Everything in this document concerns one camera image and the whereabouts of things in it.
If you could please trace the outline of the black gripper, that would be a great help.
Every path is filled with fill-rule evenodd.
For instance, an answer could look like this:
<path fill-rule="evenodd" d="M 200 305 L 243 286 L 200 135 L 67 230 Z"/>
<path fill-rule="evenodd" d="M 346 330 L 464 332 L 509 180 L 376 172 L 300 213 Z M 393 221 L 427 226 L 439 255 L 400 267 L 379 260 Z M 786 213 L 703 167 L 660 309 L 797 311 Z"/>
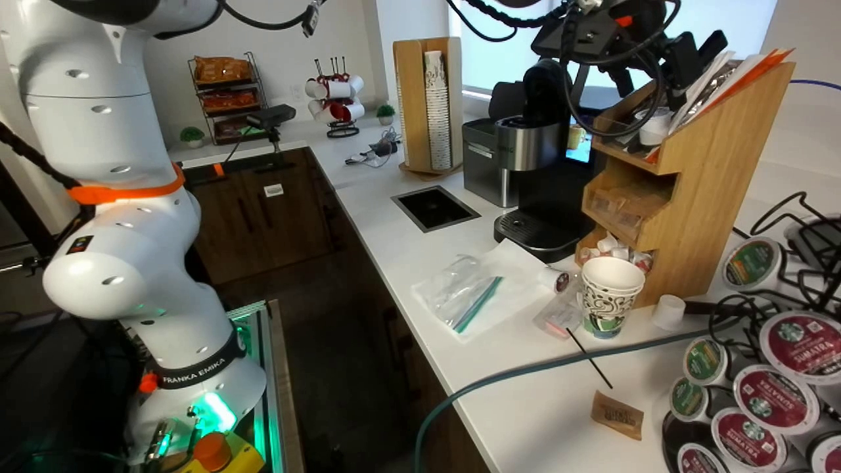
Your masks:
<path fill-rule="evenodd" d="M 634 93 L 634 68 L 643 68 L 639 50 L 651 47 L 666 24 L 665 0 L 567 0 L 548 17 L 530 42 L 542 59 L 567 59 L 574 64 L 611 64 L 607 68 L 619 97 Z M 695 42 L 674 38 L 665 42 L 663 73 L 670 91 L 695 83 Z"/>

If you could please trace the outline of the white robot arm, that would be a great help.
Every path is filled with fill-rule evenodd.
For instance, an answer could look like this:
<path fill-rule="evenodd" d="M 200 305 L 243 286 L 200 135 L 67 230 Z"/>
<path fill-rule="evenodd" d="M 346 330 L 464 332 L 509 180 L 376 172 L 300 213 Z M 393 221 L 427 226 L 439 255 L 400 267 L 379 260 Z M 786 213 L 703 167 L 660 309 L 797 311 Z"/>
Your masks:
<path fill-rule="evenodd" d="M 161 386 L 128 416 L 128 462 L 225 435 L 258 408 L 264 370 L 184 255 L 200 202 L 168 158 L 145 45 L 217 20 L 222 0 L 0 0 L 3 50 L 48 163 L 95 217 L 50 259 L 41 286 L 65 313 L 116 320 Z"/>

